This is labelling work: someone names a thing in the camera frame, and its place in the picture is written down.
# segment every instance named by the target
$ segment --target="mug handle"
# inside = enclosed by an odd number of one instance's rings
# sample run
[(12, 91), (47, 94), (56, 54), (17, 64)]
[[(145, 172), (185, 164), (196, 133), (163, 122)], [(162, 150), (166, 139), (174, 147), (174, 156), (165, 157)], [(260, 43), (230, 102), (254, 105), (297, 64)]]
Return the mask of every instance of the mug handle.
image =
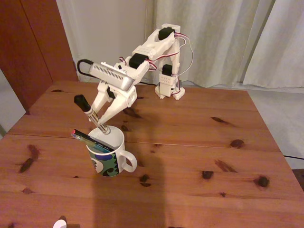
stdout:
[(131, 162), (131, 165), (132, 165), (132, 166), (128, 165), (126, 162), (124, 162), (122, 164), (122, 168), (124, 170), (126, 170), (127, 172), (134, 172), (136, 167), (137, 167), (137, 160), (136, 160), (135, 156), (133, 154), (131, 154), (130, 152), (124, 151), (124, 150), (122, 150), (120, 152), (120, 155), (122, 155), (123, 157), (128, 159)]

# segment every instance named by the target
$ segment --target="mug pattern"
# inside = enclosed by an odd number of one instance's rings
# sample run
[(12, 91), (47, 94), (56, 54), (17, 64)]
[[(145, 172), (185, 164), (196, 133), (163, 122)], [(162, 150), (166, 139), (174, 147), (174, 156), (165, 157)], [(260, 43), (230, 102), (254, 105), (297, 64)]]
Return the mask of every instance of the mug pattern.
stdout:
[(97, 173), (105, 177), (119, 174), (116, 153), (97, 155), (90, 152), (90, 157)]

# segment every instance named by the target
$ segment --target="wire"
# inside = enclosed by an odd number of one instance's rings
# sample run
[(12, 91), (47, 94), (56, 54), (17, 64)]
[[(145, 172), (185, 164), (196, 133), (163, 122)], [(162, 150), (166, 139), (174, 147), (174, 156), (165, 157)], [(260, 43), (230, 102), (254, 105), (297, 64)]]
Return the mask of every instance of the wire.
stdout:
[(157, 66), (156, 65), (154, 65), (152, 62), (150, 62), (150, 61), (148, 61), (149, 62), (149, 64), (150, 64), (150, 66), (152, 67), (152, 69), (151, 68), (149, 68), (149, 71), (156, 71), (157, 70)]
[(174, 93), (174, 94), (171, 94), (171, 95), (175, 95), (175, 94), (178, 94), (180, 91), (181, 91), (181, 87), (180, 87), (180, 79), (179, 77), (177, 76), (177, 80), (178, 80), (178, 84), (179, 84), (179, 91)]
[(119, 60), (120, 60), (121, 62), (124, 62), (125, 65), (127, 65), (127, 62), (125, 61), (124, 57), (120, 56), (120, 57), (119, 57)]
[(192, 66), (193, 59), (194, 59), (194, 53), (193, 53), (193, 50), (192, 50), (192, 47), (191, 47), (191, 42), (190, 42), (189, 37), (187, 37), (187, 36), (184, 35), (184, 34), (178, 33), (178, 32), (175, 33), (175, 37), (185, 37), (185, 38), (187, 38), (188, 41), (189, 41), (189, 46), (190, 46), (191, 52), (192, 52), (192, 60), (191, 60), (191, 63), (190, 63), (190, 65), (189, 65), (189, 67), (188, 67), (184, 72), (182, 72), (181, 74), (175, 75), (175, 76), (180, 76), (180, 75), (182, 75), (183, 73), (185, 73), (187, 70), (189, 70), (190, 67)]
[(180, 46), (180, 49), (179, 49), (178, 52), (171, 53), (171, 54), (167, 54), (167, 55), (161, 55), (161, 56), (159, 56), (158, 58), (156, 58), (155, 60), (147, 59), (147, 61), (148, 61), (148, 62), (155, 62), (155, 61), (157, 61), (157, 60), (159, 60), (159, 59), (161, 59), (161, 58), (165, 58), (165, 57), (170, 57), (170, 56), (177, 55), (177, 54), (181, 51), (181, 48), (182, 48), (183, 46), (186, 45), (187, 41), (186, 41), (185, 38), (183, 38), (183, 37), (176, 37), (176, 38), (181, 38), (181, 39), (184, 40), (184, 43)]
[(149, 85), (149, 86), (155, 86), (156, 85), (156, 84), (146, 83), (146, 82), (140, 82), (140, 83), (143, 83), (143, 84), (146, 84), (146, 85)]
[(294, 157), (294, 156), (288, 156), (288, 155), (284, 155), (284, 157), (304, 160), (304, 158), (299, 158), (299, 157)]

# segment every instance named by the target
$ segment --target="floor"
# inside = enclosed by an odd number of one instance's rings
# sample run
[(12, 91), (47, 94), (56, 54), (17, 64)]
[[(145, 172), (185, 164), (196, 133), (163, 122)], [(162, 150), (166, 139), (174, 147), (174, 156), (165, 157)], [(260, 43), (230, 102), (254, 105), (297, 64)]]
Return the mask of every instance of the floor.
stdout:
[[(248, 90), (284, 155), (304, 158), (304, 94)], [(292, 169), (304, 160), (286, 158)]]

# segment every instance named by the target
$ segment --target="wooden door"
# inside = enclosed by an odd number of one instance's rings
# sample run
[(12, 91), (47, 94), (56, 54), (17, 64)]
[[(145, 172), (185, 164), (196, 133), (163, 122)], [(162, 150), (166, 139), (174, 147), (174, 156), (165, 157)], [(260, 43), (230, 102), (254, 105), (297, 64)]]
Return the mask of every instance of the wooden door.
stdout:
[(54, 81), (77, 81), (55, 0), (2, 0), (0, 68), (28, 111)]

